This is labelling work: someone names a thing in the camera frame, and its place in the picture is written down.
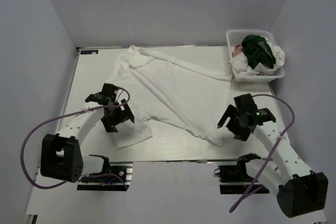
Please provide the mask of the white printed t shirt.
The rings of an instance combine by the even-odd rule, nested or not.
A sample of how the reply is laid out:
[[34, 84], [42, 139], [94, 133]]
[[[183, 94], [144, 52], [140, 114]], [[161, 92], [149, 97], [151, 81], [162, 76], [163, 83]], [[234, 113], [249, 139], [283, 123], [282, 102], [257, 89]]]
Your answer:
[[237, 74], [245, 76], [273, 76], [276, 74], [276, 71], [285, 64], [286, 56], [284, 51], [279, 46], [275, 46], [267, 37], [264, 38], [266, 39], [272, 53], [276, 58], [276, 64], [274, 65], [274, 67], [270, 69], [262, 64], [259, 64], [255, 69], [253, 69], [248, 65], [247, 58], [242, 52], [236, 57], [232, 57], [232, 59], [229, 61], [229, 64], [232, 66]]

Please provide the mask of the pink t shirt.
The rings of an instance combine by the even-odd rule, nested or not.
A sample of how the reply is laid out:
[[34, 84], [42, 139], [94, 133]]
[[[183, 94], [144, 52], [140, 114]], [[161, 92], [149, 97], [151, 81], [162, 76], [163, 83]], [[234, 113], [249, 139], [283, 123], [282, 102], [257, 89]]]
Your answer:
[[234, 47], [234, 51], [232, 52], [232, 57], [236, 57], [237, 55], [239, 55], [240, 53], [242, 53], [244, 50], [242, 45], [236, 45]]

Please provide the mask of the dark green t shirt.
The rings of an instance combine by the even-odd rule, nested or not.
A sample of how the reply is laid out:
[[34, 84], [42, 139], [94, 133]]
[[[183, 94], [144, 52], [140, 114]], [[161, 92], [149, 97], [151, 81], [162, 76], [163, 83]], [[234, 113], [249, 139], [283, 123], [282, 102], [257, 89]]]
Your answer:
[[255, 69], [259, 64], [272, 69], [276, 58], [266, 39], [258, 35], [247, 35], [241, 42], [248, 65]]

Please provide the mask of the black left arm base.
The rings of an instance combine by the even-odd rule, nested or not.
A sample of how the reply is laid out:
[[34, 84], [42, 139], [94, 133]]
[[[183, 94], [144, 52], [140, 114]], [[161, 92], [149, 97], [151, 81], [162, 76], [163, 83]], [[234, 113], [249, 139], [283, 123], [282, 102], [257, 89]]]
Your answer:
[[108, 157], [102, 155], [85, 156], [77, 190], [127, 191], [132, 171], [132, 163], [111, 162]]

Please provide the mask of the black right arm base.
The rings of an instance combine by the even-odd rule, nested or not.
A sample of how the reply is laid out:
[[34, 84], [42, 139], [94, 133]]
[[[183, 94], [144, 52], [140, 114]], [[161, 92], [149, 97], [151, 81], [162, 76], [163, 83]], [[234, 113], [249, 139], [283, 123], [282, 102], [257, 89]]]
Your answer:
[[235, 163], [218, 165], [214, 175], [219, 178], [220, 194], [242, 195], [253, 181], [253, 178], [247, 175], [246, 164], [258, 159], [261, 159], [260, 156], [250, 153], [239, 157]]

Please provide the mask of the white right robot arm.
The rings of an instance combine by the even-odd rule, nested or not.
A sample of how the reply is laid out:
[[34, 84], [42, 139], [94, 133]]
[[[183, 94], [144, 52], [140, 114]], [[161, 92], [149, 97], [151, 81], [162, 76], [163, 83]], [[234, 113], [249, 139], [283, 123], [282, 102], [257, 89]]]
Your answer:
[[281, 211], [293, 218], [325, 207], [328, 179], [322, 172], [314, 172], [286, 140], [275, 116], [267, 108], [260, 109], [250, 93], [234, 98], [217, 127], [223, 126], [234, 138], [247, 141], [253, 135], [268, 151], [265, 160], [255, 153], [238, 158], [235, 165], [221, 165], [214, 170], [221, 183], [248, 182], [249, 185], [233, 204], [230, 212], [247, 197], [261, 190], [276, 196]]

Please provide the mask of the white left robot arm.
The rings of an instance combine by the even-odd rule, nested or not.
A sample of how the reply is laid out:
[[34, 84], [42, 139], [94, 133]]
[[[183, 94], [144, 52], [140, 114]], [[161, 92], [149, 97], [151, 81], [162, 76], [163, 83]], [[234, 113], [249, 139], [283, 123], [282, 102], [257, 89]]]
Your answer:
[[80, 177], [93, 175], [98, 181], [110, 178], [108, 158], [101, 155], [84, 156], [81, 144], [101, 122], [107, 133], [116, 133], [117, 125], [134, 122], [128, 105], [129, 98], [119, 100], [119, 94], [128, 95], [122, 87], [105, 83], [102, 90], [87, 96], [83, 108], [71, 115], [72, 120], [56, 134], [47, 134], [42, 141], [40, 173], [67, 182], [77, 182]]

